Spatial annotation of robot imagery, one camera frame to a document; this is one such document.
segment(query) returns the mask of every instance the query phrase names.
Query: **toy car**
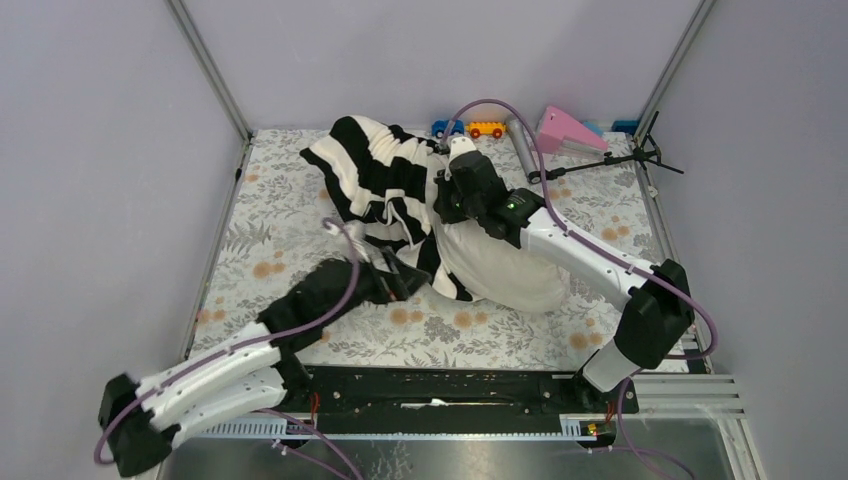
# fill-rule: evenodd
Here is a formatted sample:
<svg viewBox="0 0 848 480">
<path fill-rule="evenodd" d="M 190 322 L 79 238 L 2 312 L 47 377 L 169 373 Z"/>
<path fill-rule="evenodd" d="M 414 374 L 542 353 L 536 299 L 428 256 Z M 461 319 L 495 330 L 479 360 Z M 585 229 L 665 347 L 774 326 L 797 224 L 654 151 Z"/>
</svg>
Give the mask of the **toy car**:
<svg viewBox="0 0 848 480">
<path fill-rule="evenodd" d="M 471 138 L 480 138 L 480 135 L 491 135 L 501 138 L 506 131 L 506 125 L 501 122 L 471 122 L 468 124 L 468 133 Z"/>
<path fill-rule="evenodd" d="M 433 123 L 430 133 L 432 133 L 436 138 L 442 138 L 442 135 L 445 134 L 446 128 L 448 128 L 447 120 L 436 120 L 436 122 Z M 465 125 L 462 123 L 462 120 L 457 120 L 456 123 L 453 124 L 450 134 L 456 135 L 457 133 L 460 135 L 465 134 Z"/>
</svg>

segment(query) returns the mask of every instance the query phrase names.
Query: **floral tablecloth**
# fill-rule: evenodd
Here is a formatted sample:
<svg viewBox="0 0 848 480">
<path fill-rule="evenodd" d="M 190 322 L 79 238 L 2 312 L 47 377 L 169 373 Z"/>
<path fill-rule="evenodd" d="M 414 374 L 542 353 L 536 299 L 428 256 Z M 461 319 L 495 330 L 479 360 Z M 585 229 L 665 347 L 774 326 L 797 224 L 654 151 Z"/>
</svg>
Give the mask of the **floral tablecloth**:
<svg viewBox="0 0 848 480">
<path fill-rule="evenodd" d="M 263 130 L 226 232 L 191 354 L 209 348 L 271 301 L 283 296 L 317 262 L 338 256 L 338 241 L 320 219 L 337 216 L 323 177 L 298 152 L 325 135 L 319 130 Z M 624 134 L 608 133 L 615 155 L 629 153 Z M 508 137 L 475 140 L 511 187 L 528 187 Z M 549 168 L 591 161 L 564 152 Z M 578 225 L 615 247 L 659 262 L 632 164 L 584 170 L 550 183 L 554 203 Z M 539 186 L 531 187 L 541 193 Z M 620 317 L 572 276 L 561 311 L 529 314 L 484 300 L 463 303 L 425 287 L 414 299 L 357 308 L 300 352 L 308 364 L 576 370 L 612 338 Z M 685 372 L 684 362 L 659 370 Z"/>
</svg>

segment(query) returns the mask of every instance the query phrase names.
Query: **blue toy car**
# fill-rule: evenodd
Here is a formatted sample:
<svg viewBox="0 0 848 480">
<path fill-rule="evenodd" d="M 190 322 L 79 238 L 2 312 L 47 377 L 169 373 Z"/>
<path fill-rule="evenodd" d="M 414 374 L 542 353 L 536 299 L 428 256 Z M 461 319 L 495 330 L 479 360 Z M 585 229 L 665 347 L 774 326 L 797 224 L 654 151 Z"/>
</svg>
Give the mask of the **blue toy car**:
<svg viewBox="0 0 848 480">
<path fill-rule="evenodd" d="M 442 138 L 442 135 L 445 134 L 446 128 L 448 128 L 447 120 L 436 120 L 436 122 L 433 123 L 433 128 L 430 130 L 430 133 L 432 133 L 436 138 Z M 462 120 L 457 120 L 456 123 L 453 124 L 450 134 L 456 135 L 457 133 L 460 135 L 465 134 L 465 125 L 463 125 Z"/>
</svg>

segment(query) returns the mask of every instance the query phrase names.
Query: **metal cylinder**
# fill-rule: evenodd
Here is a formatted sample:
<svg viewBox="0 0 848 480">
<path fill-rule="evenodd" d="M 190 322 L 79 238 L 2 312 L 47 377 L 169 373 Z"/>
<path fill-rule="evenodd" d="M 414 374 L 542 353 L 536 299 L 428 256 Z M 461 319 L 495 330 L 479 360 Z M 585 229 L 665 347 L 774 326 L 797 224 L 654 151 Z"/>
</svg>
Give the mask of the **metal cylinder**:
<svg viewBox="0 0 848 480">
<path fill-rule="evenodd" d="M 521 162 L 521 167 L 524 169 L 524 176 L 527 177 L 529 183 L 539 183 L 539 169 L 536 167 L 536 162 L 533 160 L 533 154 L 530 152 L 530 145 L 527 143 L 527 137 L 524 135 L 524 126 L 510 115 L 506 119 L 506 131 L 509 138 L 512 139 L 512 144 L 515 145 L 515 151 L 518 153 L 518 161 Z"/>
</svg>

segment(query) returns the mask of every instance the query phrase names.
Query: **red wire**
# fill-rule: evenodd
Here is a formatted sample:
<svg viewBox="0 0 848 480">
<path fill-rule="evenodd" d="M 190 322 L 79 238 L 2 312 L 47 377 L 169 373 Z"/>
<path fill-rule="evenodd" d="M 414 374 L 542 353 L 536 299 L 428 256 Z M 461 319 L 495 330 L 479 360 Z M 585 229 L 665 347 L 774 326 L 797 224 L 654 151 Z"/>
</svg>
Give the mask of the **red wire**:
<svg viewBox="0 0 848 480">
<path fill-rule="evenodd" d="M 615 407 L 612 403 L 607 403 L 607 416 L 604 418 L 604 425 L 612 421 L 613 415 L 615 415 Z"/>
<path fill-rule="evenodd" d="M 321 406 L 321 396 L 318 395 L 318 392 L 312 394 L 312 396 L 310 397 L 310 402 L 312 403 L 312 409 L 310 411 L 309 418 L 312 422 L 312 425 L 315 425 L 315 414 L 318 412 L 318 407 Z"/>
</svg>

